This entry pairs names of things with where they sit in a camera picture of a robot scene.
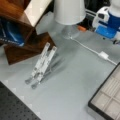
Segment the blue white gripper body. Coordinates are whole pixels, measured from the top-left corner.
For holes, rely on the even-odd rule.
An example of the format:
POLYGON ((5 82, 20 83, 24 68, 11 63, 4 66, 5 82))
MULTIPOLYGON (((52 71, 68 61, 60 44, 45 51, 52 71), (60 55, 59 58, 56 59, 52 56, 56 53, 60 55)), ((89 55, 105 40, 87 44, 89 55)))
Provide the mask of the blue white gripper body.
POLYGON ((120 7, 104 6, 99 9, 93 19, 95 32, 120 44, 120 7))

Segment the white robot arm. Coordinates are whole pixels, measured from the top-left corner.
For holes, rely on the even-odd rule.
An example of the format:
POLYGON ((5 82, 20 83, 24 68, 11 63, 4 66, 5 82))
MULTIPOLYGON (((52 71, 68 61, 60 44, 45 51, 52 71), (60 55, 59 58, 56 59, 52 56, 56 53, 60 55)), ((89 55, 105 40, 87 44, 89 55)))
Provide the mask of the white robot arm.
POLYGON ((111 0, 109 6, 100 8, 92 22, 96 33, 120 44, 120 0, 111 0))

